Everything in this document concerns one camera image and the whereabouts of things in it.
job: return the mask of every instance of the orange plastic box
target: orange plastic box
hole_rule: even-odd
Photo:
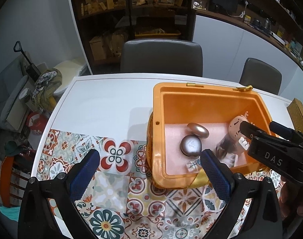
[[[197,173],[180,173],[181,167],[176,167],[176,165],[181,166],[179,158],[183,154],[178,149],[175,152],[177,156],[173,154],[171,158],[167,158],[170,163],[166,166],[166,125],[185,125],[194,122],[202,123],[205,127],[206,124],[228,127],[234,117],[248,111],[249,122],[268,134],[275,135],[269,130],[269,123],[272,121],[269,111],[260,95],[254,91],[244,92],[235,88],[213,85],[159,83],[155,85],[153,95],[152,136],[149,136],[148,142],[149,150],[152,152],[148,153],[148,161],[152,168],[154,184],[157,187],[188,188],[197,176]],[[167,131],[167,139],[170,135],[171,133]],[[246,175],[266,168],[248,156],[247,152],[245,152],[245,158],[247,163],[232,167],[232,172],[241,172]]]

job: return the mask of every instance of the floral pattern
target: floral pattern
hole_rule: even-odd
[[[95,210],[89,223],[98,238],[120,239],[123,236],[124,222],[116,212],[108,209]]]
[[[50,130],[36,177],[49,180],[59,172],[68,173],[90,149],[98,150],[101,162],[75,206],[98,238],[199,239],[225,207],[211,185],[181,190],[156,188],[146,162],[145,141]],[[261,181],[266,176],[271,177],[279,197],[284,182],[278,173],[266,170],[246,178]],[[48,200],[53,214],[62,219],[55,200]],[[239,233],[250,204],[251,199],[247,199],[230,238]]]

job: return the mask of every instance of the screw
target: screw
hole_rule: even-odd
[[[241,180],[242,177],[243,177],[243,175],[242,175],[240,172],[236,172],[236,173],[234,174],[234,176],[235,176],[235,178],[238,179],[238,180]]]
[[[266,179],[267,183],[271,183],[272,182],[272,180],[270,179],[270,177],[265,177],[265,179]]]
[[[65,172],[60,172],[60,173],[57,175],[57,178],[61,180],[61,179],[64,179],[65,176],[66,176],[66,173],[65,173]]]
[[[29,183],[34,183],[36,181],[36,178],[35,177],[31,177],[31,178],[29,178]]]

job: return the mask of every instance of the green flower motif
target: green flower motif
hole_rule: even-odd
[[[120,216],[108,209],[103,211],[98,209],[94,211],[93,217],[90,218],[94,234],[105,239],[120,239],[124,233],[124,227],[121,223]]]

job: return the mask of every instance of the teal cloth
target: teal cloth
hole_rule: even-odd
[[[0,206],[0,212],[5,215],[8,219],[18,222],[20,207],[4,207]]]

